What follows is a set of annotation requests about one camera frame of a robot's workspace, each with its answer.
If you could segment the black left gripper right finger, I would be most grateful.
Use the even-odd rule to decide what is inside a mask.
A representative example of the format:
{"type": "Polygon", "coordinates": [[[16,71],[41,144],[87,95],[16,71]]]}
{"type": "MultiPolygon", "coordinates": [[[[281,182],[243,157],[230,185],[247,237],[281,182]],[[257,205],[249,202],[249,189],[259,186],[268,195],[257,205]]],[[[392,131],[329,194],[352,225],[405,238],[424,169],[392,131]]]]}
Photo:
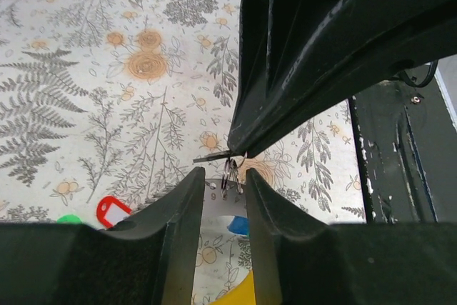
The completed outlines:
{"type": "Polygon", "coordinates": [[[325,224],[246,173],[258,304],[454,304],[455,224],[325,224]]]}

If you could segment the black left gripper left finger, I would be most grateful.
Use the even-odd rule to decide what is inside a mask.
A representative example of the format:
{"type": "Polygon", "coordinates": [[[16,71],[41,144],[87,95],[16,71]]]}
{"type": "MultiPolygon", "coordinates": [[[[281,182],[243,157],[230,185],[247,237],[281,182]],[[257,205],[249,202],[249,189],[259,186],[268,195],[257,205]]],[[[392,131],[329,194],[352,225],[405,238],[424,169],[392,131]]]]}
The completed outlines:
{"type": "Polygon", "coordinates": [[[193,169],[108,230],[1,225],[3,304],[190,304],[205,192],[193,169]]]}

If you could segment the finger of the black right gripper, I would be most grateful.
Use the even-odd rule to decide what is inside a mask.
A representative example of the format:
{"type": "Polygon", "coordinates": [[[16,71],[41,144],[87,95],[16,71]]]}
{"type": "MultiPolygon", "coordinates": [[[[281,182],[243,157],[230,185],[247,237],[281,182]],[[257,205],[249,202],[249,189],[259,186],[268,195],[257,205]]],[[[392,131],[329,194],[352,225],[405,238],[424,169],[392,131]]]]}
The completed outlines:
{"type": "Polygon", "coordinates": [[[456,0],[338,0],[282,81],[266,138],[274,144],[338,102],[455,53],[456,0]]]}
{"type": "Polygon", "coordinates": [[[275,99],[316,27],[338,0],[241,0],[238,98],[228,134],[235,154],[272,145],[275,99]]]}

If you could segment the red key tag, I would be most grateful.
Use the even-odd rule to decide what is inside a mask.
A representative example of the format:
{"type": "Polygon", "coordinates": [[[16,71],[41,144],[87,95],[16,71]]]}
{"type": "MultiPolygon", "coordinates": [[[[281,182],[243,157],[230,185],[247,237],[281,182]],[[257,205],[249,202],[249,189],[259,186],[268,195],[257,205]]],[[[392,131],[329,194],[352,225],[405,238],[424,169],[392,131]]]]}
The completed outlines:
{"type": "Polygon", "coordinates": [[[131,215],[132,210],[115,196],[105,196],[96,207],[96,218],[105,229],[110,229],[131,215]]]}

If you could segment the blue tagged key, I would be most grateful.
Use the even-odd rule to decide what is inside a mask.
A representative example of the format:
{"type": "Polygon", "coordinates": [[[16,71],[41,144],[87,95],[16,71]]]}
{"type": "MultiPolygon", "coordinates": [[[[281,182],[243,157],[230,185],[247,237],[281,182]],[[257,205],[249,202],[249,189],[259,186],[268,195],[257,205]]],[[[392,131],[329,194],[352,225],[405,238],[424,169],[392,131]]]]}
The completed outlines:
{"type": "Polygon", "coordinates": [[[240,236],[249,236],[249,223],[246,217],[235,216],[231,223],[227,226],[227,229],[240,236]]]}

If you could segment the black key fob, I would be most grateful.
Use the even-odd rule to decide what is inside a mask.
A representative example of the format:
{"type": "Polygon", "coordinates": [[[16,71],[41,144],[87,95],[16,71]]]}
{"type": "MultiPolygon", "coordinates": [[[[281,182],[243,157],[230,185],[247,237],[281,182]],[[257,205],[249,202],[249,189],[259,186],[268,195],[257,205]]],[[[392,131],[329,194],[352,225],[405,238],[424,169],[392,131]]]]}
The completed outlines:
{"type": "Polygon", "coordinates": [[[213,153],[213,154],[209,154],[209,155],[206,155],[206,156],[203,156],[203,157],[199,157],[199,158],[195,158],[193,160],[194,163],[204,163],[204,162],[207,162],[207,161],[215,161],[215,160],[218,160],[218,159],[226,159],[226,158],[229,158],[231,157],[232,153],[230,151],[221,151],[219,153],[213,153]]]}

